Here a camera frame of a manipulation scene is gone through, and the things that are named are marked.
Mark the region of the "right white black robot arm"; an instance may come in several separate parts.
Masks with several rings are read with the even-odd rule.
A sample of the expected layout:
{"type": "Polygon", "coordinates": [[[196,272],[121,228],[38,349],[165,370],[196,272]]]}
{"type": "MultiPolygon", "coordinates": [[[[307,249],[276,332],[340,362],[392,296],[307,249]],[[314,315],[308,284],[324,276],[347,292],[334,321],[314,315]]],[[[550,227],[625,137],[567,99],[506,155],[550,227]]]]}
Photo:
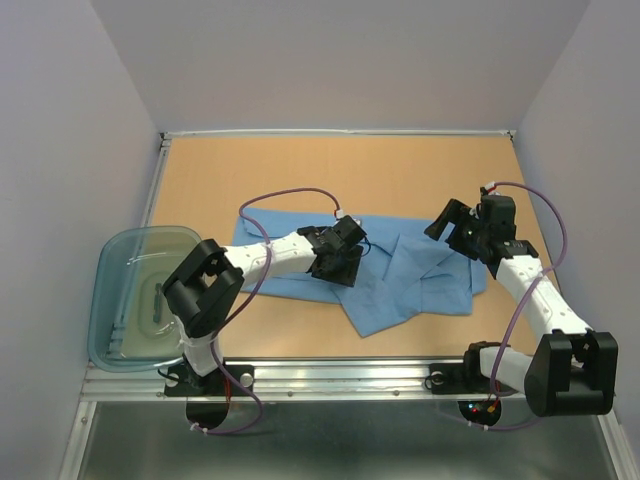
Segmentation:
{"type": "Polygon", "coordinates": [[[515,217],[512,198],[483,190],[474,207],[450,200],[425,233],[487,267],[528,321],[534,354],[506,342],[475,342],[461,362],[434,366],[425,382],[442,395],[516,391],[538,417],[605,415],[614,401],[618,343],[569,307],[534,246],[517,239],[515,217]]]}

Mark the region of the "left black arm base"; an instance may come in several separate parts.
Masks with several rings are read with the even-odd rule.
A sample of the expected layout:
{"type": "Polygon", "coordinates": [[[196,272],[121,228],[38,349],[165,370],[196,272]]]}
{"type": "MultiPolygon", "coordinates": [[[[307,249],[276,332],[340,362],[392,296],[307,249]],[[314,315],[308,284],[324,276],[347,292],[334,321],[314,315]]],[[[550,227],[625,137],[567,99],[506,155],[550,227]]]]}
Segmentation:
{"type": "Polygon", "coordinates": [[[166,372],[157,373],[165,380],[164,395],[167,397],[247,397],[240,387],[219,369],[198,376],[187,363],[170,366],[166,372]]]}

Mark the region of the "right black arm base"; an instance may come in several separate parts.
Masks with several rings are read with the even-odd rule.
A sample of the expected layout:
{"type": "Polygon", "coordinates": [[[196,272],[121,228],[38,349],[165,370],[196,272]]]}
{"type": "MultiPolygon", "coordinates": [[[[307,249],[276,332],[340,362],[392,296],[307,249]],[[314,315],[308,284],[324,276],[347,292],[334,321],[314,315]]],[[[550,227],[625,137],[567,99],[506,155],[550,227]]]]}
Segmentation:
{"type": "Polygon", "coordinates": [[[462,363],[434,363],[429,365],[424,387],[434,395],[485,394],[491,395],[489,367],[487,374],[472,370],[462,363]]]}

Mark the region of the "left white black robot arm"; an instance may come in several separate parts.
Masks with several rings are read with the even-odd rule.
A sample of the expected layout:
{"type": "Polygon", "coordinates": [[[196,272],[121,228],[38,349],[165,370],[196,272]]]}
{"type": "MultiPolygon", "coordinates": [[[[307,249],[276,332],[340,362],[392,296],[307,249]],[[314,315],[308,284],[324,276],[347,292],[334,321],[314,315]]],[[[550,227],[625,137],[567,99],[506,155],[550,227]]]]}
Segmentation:
{"type": "Polygon", "coordinates": [[[308,274],[344,287],[356,283],[367,234],[344,216],[331,226],[306,226],[281,238],[241,246],[201,241],[161,287],[180,333],[183,362],[171,367],[167,396],[221,393],[227,383],[217,362],[217,336],[232,317],[245,287],[261,287],[271,277],[308,274]]]}

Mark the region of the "light blue long sleeve shirt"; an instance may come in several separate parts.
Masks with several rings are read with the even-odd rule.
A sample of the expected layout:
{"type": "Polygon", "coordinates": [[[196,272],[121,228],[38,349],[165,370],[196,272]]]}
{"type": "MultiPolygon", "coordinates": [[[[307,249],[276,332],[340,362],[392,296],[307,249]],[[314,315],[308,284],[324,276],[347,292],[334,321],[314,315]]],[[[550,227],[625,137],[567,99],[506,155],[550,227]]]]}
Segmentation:
{"type": "Polygon", "coordinates": [[[487,288],[484,265],[428,238],[425,220],[375,215],[361,220],[369,242],[353,287],[302,273],[273,276],[260,292],[339,304],[362,337],[421,313],[472,313],[473,297],[487,288]]]}

